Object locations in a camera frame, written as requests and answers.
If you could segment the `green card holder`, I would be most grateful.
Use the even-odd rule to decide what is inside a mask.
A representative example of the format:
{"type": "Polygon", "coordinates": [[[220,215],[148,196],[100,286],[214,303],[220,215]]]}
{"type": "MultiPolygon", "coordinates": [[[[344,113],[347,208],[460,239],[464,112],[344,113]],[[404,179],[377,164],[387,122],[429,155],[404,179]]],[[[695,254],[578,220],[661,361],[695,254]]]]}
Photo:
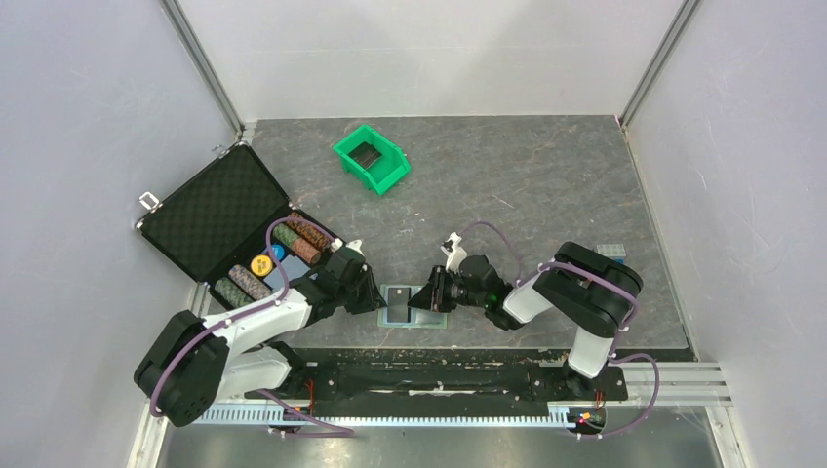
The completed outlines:
{"type": "MultiPolygon", "coordinates": [[[[389,287],[409,287],[411,289],[411,297],[416,294],[422,286],[420,285],[388,285],[383,284],[380,286],[380,290],[383,293],[384,299],[386,298],[386,292],[389,287]]],[[[377,319],[376,324],[380,328],[397,328],[397,329],[432,329],[432,330],[444,330],[448,327],[449,322],[449,315],[438,313],[438,312],[430,312],[427,310],[420,310],[411,308],[412,318],[409,324],[402,324],[402,325],[391,325],[385,322],[386,308],[380,309],[377,311],[377,319]]]]}

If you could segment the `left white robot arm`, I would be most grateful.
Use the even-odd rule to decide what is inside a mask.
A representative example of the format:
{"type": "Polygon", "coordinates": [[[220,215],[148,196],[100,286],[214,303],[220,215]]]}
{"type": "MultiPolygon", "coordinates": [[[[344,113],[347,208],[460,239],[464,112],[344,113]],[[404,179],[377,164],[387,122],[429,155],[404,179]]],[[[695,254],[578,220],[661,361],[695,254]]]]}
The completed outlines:
{"type": "Polygon", "coordinates": [[[359,240],[339,245],[321,266],[272,295],[223,314],[170,318],[134,373],[150,412],[183,427],[217,400],[253,391],[298,395],[300,359],[270,339],[309,327],[343,308],[357,315],[385,304],[359,240]]]}

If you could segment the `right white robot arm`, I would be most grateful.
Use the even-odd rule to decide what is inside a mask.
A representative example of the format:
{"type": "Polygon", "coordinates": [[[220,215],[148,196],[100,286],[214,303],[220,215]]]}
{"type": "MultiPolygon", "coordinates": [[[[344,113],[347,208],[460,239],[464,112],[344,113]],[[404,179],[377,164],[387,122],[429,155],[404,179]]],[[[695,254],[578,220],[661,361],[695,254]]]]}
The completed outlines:
{"type": "Polygon", "coordinates": [[[457,306],[477,307],[499,328],[515,330],[555,309],[577,331],[567,367],[566,390],[587,398],[603,383],[602,370],[616,349],[620,333],[639,307],[643,278],[608,256],[565,242],[552,259],[514,284],[500,277],[484,255],[470,255],[456,242],[443,246],[447,260],[432,268],[429,279],[408,305],[448,313],[457,306]]]}

